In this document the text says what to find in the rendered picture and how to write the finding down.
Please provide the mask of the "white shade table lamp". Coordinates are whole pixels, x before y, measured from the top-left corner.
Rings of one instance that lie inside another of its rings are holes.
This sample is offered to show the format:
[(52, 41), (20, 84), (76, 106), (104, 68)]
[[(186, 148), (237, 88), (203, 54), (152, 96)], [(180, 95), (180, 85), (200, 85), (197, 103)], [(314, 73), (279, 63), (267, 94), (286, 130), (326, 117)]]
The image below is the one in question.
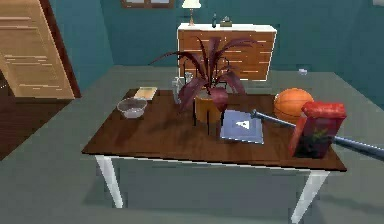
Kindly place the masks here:
[(193, 19), (193, 10), (199, 9), (201, 7), (200, 0), (184, 0), (182, 3), (183, 9), (188, 9), (190, 11), (190, 20), (189, 20), (189, 26), (194, 25), (194, 19)]

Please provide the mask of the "dark red house plant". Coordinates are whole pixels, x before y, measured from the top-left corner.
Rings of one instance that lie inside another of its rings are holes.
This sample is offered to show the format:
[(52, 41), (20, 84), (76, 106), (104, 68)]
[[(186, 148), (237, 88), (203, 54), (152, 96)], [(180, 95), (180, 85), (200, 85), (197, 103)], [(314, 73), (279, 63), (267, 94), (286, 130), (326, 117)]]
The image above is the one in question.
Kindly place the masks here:
[(250, 38), (236, 38), (219, 47), (221, 38), (211, 37), (208, 45), (197, 37), (200, 45), (201, 55), (190, 51), (166, 52), (157, 57), (151, 64), (171, 55), (176, 55), (178, 59), (187, 58), (194, 65), (197, 75), (189, 82), (186, 82), (178, 92), (180, 100), (180, 111), (194, 108), (196, 120), (206, 123), (216, 123), (221, 119), (222, 113), (227, 109), (229, 94), (225, 87), (219, 86), (220, 82), (225, 82), (231, 90), (244, 94), (245, 89), (239, 76), (235, 72), (235, 67), (226, 64), (222, 67), (223, 74), (220, 74), (218, 62), (223, 58), (224, 53), (234, 47), (251, 47), (256, 44)]

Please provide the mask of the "clear glass bottle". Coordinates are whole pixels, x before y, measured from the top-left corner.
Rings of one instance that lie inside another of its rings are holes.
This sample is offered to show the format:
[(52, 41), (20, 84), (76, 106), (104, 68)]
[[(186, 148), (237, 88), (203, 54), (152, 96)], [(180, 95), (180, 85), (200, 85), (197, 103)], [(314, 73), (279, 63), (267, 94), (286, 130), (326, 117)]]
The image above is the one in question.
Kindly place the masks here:
[(179, 77), (175, 77), (172, 80), (172, 91), (173, 91), (173, 98), (174, 98), (174, 101), (175, 101), (176, 104), (180, 103), (180, 99), (179, 99), (180, 88), (181, 88), (180, 78)]

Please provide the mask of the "brown table with white legs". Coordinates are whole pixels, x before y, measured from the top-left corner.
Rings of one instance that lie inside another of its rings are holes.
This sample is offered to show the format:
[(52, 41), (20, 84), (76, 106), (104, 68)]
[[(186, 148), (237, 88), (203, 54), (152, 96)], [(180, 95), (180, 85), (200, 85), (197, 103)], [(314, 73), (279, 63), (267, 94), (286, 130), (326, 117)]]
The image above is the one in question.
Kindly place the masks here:
[(218, 123), (195, 123), (192, 111), (178, 112), (170, 90), (159, 90), (138, 119), (125, 119), (115, 109), (83, 152), (96, 158), (117, 208), (124, 202), (114, 158), (307, 171), (309, 177), (291, 216), (297, 224), (329, 173), (344, 172), (346, 167), (333, 149), (328, 149), (322, 159), (291, 156), (288, 144), (292, 131), (287, 127), (264, 123), (257, 131), (263, 139), (254, 143), (221, 139), (217, 136)]

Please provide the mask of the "blue grey book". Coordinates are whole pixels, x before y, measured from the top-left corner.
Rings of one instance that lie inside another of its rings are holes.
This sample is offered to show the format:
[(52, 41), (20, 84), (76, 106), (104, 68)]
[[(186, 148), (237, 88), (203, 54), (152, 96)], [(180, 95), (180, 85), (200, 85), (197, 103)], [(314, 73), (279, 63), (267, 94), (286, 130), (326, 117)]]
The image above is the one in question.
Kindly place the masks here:
[(237, 110), (224, 112), (220, 137), (248, 143), (264, 143), (261, 120), (252, 118), (249, 113)]

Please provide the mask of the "clear glass bowl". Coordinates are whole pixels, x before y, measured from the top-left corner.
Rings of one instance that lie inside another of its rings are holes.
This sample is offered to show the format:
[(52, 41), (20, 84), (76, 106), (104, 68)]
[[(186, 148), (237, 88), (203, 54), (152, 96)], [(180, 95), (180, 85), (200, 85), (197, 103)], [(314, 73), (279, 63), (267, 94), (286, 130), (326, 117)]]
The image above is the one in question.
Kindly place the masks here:
[(117, 104), (117, 110), (127, 119), (139, 118), (144, 114), (147, 101), (144, 98), (126, 98)]

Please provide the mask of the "wooden chest of drawers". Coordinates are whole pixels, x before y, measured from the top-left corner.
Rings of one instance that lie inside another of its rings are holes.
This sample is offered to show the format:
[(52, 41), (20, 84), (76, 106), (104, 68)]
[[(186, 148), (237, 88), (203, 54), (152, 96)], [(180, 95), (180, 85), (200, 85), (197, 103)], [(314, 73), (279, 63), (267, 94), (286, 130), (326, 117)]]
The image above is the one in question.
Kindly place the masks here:
[(222, 48), (232, 39), (249, 38), (254, 40), (251, 47), (233, 47), (227, 50), (218, 61), (218, 68), (226, 64), (235, 67), (235, 72), (242, 80), (266, 81), (272, 59), (277, 30), (271, 25), (233, 24), (231, 27), (215, 28), (211, 24), (181, 23), (177, 28), (178, 49), (202, 55), (199, 37), (208, 48), (211, 37), (221, 39)]

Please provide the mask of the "orange basketball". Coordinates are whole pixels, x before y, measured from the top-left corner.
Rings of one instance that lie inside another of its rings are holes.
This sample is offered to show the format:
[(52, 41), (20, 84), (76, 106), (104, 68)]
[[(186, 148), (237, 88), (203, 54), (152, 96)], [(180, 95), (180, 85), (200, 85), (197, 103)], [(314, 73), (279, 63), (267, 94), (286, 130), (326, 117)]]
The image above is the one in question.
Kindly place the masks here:
[(311, 94), (303, 89), (289, 88), (274, 98), (274, 114), (277, 118), (295, 124), (301, 115), (301, 108), (306, 102), (313, 102)]

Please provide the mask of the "framed picture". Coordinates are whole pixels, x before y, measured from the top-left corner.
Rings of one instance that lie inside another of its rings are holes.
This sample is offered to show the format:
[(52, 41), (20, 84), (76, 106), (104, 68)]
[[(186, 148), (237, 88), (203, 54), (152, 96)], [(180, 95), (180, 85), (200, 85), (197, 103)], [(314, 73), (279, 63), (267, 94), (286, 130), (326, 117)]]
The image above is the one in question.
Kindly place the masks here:
[(174, 0), (120, 0), (123, 8), (169, 9)]

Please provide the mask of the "red box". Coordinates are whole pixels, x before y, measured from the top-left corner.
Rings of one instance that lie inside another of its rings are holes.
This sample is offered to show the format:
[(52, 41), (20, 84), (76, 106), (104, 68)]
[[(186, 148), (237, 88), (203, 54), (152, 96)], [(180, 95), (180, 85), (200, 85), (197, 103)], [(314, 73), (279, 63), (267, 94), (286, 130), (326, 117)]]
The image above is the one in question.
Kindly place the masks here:
[(306, 102), (301, 108), (289, 152), (293, 157), (322, 159), (347, 117), (343, 103)]

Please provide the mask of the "wooden room door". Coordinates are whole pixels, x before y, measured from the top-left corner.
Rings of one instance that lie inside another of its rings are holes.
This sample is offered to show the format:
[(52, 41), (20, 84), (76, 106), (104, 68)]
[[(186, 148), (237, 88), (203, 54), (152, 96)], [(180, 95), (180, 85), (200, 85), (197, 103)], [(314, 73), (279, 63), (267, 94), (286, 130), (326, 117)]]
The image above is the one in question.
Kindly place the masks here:
[(16, 97), (79, 95), (49, 0), (0, 0), (0, 71)]

